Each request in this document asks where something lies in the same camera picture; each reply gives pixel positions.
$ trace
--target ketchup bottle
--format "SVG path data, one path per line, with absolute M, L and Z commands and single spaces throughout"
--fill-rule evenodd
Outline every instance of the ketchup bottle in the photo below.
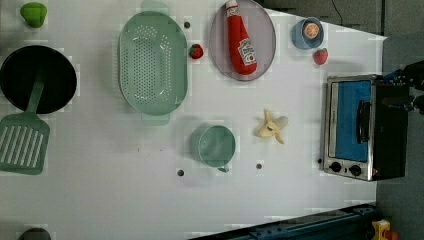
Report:
M 226 4 L 228 19 L 228 45 L 231 62 L 234 69 L 241 75 L 249 75 L 256 71 L 255 49 L 250 42 L 249 35 L 240 16 L 236 0 Z

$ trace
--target pink plate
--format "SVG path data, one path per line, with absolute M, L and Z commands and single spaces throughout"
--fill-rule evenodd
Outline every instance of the pink plate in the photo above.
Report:
M 209 52 L 218 69 L 239 81 L 251 81 L 262 76 L 271 66 L 275 54 L 275 30 L 271 18 L 259 4 L 252 0 L 237 0 L 244 25 L 255 48 L 258 68 L 250 75 L 238 74 L 228 50 L 228 23 L 225 5 L 215 15 L 209 35 Z

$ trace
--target white table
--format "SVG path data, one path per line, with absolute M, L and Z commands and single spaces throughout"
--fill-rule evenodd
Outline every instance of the white table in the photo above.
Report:
M 139 0 L 42 1 L 49 13 L 39 30 L 24 25 L 23 2 L 2 3 L 2 61 L 17 48 L 46 45 L 69 56 L 79 85 L 71 104 L 43 116 L 52 131 L 42 175 L 0 173 L 1 239 L 31 226 L 60 240 L 186 239 L 375 201 L 375 183 L 328 175 L 316 160 L 327 76 L 379 73 L 383 37 L 324 24 L 330 58 L 318 67 L 312 50 L 290 41 L 301 18 L 269 11 L 274 63 L 260 79 L 241 83 L 223 76 L 207 51 L 225 0 L 168 1 L 178 24 L 192 23 L 184 29 L 188 43 L 202 44 L 206 54 L 189 60 L 188 95 L 170 123 L 152 128 L 142 126 L 118 86 L 117 40 Z M 0 117 L 17 111 L 4 96 L 0 103 Z M 288 116 L 285 145 L 254 136 L 265 107 Z M 186 142 L 202 123 L 226 125 L 237 136 L 228 174 L 191 159 Z

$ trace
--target ketchup label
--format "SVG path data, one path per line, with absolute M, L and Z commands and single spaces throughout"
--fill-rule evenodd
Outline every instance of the ketchup label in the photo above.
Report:
M 240 16 L 240 11 L 238 10 L 238 7 L 231 7 L 227 9 L 227 17 L 231 16 Z
M 241 58 L 243 59 L 244 65 L 248 66 L 256 63 L 255 49 L 248 38 L 240 41 L 240 47 L 238 50 Z

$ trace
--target blue cup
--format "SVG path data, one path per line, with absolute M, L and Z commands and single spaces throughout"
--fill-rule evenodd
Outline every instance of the blue cup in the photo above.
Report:
M 315 23 L 319 27 L 318 35 L 313 39 L 308 39 L 303 36 L 303 27 L 308 23 Z M 324 29 L 322 28 L 321 22 L 314 17 L 306 18 L 298 22 L 292 29 L 292 41 L 293 44 L 300 49 L 311 49 L 317 48 L 321 45 L 324 40 Z

